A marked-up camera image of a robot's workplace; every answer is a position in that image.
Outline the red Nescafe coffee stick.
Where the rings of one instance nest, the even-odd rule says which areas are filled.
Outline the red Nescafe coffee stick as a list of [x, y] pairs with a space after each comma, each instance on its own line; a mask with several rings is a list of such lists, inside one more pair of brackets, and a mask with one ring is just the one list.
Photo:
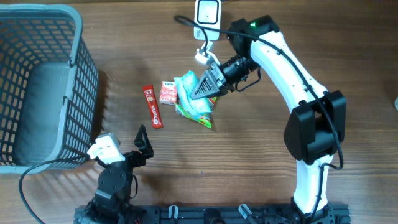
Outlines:
[[157, 100], [154, 94], [153, 85], [146, 85], [142, 88], [143, 93], [146, 98], [147, 105], [149, 107], [151, 120], [152, 120], [152, 127], [155, 129], [163, 128], [163, 122], [160, 117], [159, 108], [157, 105]]

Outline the teal tissue pack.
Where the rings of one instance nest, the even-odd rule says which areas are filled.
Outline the teal tissue pack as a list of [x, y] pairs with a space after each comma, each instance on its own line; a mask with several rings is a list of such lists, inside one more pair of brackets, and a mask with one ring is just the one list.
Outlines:
[[194, 100], [191, 97], [194, 88], [199, 82], [198, 77], [193, 71], [189, 70], [183, 76], [175, 77], [174, 82], [177, 87], [180, 104], [183, 106], [185, 111], [189, 112], [192, 116], [201, 116], [205, 113], [212, 112], [208, 98]]

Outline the Haribo gummy candy bag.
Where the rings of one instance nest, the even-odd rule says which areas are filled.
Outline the Haribo gummy candy bag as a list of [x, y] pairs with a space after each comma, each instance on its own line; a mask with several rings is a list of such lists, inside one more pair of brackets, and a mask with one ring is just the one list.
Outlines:
[[186, 111], [185, 108], [182, 106], [182, 101], [178, 99], [177, 103], [175, 104], [175, 111], [177, 114], [188, 118], [192, 121], [196, 121], [207, 128], [211, 128], [211, 113], [202, 113], [199, 115], [192, 115], [189, 111]]

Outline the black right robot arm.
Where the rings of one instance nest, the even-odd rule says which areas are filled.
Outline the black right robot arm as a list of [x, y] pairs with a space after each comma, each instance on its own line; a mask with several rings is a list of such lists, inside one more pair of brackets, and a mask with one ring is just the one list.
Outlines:
[[241, 205], [240, 214], [250, 223], [349, 223], [348, 207], [332, 204], [326, 197], [332, 160], [343, 159], [345, 97], [340, 91], [328, 91], [306, 71], [270, 16], [234, 21], [226, 35], [236, 52], [227, 62], [218, 61], [210, 41], [197, 50], [196, 59], [208, 69], [191, 99], [223, 96], [238, 90], [250, 72], [266, 72], [288, 106], [284, 142], [297, 163], [290, 205], [267, 207], [260, 217]]

